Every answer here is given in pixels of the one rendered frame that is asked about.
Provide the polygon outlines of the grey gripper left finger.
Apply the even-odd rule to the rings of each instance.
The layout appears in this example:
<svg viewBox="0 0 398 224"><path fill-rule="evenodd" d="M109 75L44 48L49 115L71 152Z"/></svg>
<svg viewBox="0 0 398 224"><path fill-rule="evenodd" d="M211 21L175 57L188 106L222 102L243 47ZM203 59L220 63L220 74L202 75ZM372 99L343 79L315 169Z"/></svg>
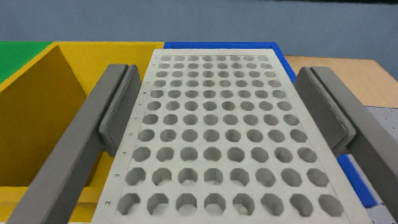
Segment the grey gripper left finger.
<svg viewBox="0 0 398 224"><path fill-rule="evenodd" d="M115 157L140 88L135 64L109 64L5 224L68 224L99 152Z"/></svg>

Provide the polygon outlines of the white well plate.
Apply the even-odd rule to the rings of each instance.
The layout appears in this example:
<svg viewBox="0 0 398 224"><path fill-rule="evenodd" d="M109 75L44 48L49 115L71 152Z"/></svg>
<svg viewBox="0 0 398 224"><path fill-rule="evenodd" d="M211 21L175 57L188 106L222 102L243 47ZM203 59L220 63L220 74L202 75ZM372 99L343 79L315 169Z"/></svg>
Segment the white well plate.
<svg viewBox="0 0 398 224"><path fill-rule="evenodd" d="M154 49L91 224L373 222L273 49Z"/></svg>

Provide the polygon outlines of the blue bin with label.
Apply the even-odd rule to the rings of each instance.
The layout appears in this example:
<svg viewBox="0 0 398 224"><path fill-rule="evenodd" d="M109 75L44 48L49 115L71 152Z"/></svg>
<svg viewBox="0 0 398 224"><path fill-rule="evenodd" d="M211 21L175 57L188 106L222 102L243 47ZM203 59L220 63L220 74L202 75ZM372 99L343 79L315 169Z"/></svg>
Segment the blue bin with label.
<svg viewBox="0 0 398 224"><path fill-rule="evenodd" d="M292 84L297 77L277 42L166 42L164 49L273 49ZM341 154L336 160L364 208L374 209L380 206L350 156Z"/></svg>

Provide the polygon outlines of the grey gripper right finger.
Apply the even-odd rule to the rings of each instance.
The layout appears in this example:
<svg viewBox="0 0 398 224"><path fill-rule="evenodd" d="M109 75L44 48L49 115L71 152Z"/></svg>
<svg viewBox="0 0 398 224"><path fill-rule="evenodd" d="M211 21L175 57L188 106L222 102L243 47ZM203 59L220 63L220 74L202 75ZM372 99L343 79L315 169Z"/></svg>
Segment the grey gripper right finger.
<svg viewBox="0 0 398 224"><path fill-rule="evenodd" d="M398 224L398 142L328 66L303 66L293 83L337 159L351 154Z"/></svg>

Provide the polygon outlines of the grey perforated base plate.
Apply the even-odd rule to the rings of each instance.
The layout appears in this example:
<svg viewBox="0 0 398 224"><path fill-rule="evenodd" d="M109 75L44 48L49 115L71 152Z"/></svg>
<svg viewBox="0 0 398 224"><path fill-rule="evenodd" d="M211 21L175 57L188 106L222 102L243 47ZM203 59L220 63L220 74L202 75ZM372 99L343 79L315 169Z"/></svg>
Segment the grey perforated base plate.
<svg viewBox="0 0 398 224"><path fill-rule="evenodd" d="M366 106L364 105L373 116L385 127L385 129L394 137L394 139L398 142L398 108L393 107L380 107L380 106ZM380 206L374 209L366 209L367 213L369 214L371 220L374 224L396 224L393 217L377 195L376 191L365 177L359 166L357 165L356 161L352 157L351 154L348 154L352 161L354 162L355 166L363 176L364 180L368 183L370 188L372 189L373 193L377 197L380 202Z"/></svg>

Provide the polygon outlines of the green returns bin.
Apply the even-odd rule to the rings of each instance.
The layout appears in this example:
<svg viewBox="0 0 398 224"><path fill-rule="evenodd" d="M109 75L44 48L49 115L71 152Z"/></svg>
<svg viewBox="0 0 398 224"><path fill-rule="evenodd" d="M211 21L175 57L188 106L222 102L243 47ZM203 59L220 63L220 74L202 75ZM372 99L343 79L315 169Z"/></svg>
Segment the green returns bin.
<svg viewBox="0 0 398 224"><path fill-rule="evenodd" d="M0 41L0 85L53 43L44 41Z"/></svg>

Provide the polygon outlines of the yellow recycling bin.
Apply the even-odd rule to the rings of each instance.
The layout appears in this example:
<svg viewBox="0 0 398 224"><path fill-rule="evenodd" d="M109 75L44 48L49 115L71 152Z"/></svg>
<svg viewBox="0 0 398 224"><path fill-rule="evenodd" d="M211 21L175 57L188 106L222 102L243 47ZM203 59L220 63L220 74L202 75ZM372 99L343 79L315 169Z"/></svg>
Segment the yellow recycling bin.
<svg viewBox="0 0 398 224"><path fill-rule="evenodd" d="M165 42L54 42L0 85L0 224L109 64L135 64L141 83ZM91 224L115 157L99 152L68 224Z"/></svg>

